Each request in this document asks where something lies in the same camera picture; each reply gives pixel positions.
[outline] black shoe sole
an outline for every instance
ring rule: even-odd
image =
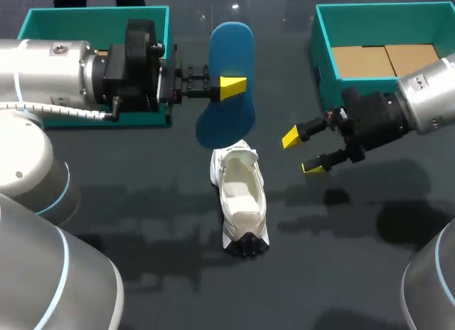
[[[225,249],[235,257],[255,257],[269,249],[263,239],[259,239],[253,233],[245,233],[239,240],[232,241]]]

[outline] cardboard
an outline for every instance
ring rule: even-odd
[[[438,61],[432,44],[403,44],[385,46],[397,76],[406,76]]]
[[[389,78],[395,72],[385,48],[380,47],[335,47],[333,56],[342,78]]]

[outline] teal box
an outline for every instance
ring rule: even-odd
[[[439,58],[455,52],[455,8],[451,2],[319,4],[310,42],[323,109],[343,106],[341,91],[361,94],[396,91],[396,76],[342,78],[332,48],[432,44]]]
[[[166,47],[164,58],[172,56],[173,37],[168,6],[107,7],[75,9],[31,9],[18,39],[88,41],[96,49],[108,50],[124,43],[129,19],[149,19],[155,23],[156,39]],[[166,126],[164,108],[157,113],[121,113],[119,121],[96,122],[84,119],[49,117],[45,127]]]

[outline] gray floor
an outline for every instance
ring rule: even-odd
[[[401,0],[147,0],[171,6],[176,41],[194,63],[206,61],[219,23],[255,32],[257,125],[247,141],[266,182],[265,256],[221,251],[210,152],[194,137],[203,102],[177,108],[172,129],[49,133],[82,189],[66,229],[100,240],[124,278],[123,330],[406,329],[402,273],[455,215],[455,129],[409,135],[327,176],[302,175],[303,158],[339,145],[330,132],[287,151],[280,144],[293,123],[319,113],[305,44],[314,4],[332,1]],[[28,8],[51,4],[0,0],[0,37],[16,37]]]

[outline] white sneaker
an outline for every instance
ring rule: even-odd
[[[267,203],[258,159],[256,150],[244,140],[212,153],[210,180],[220,192],[223,248],[234,255],[254,256],[269,247]]]

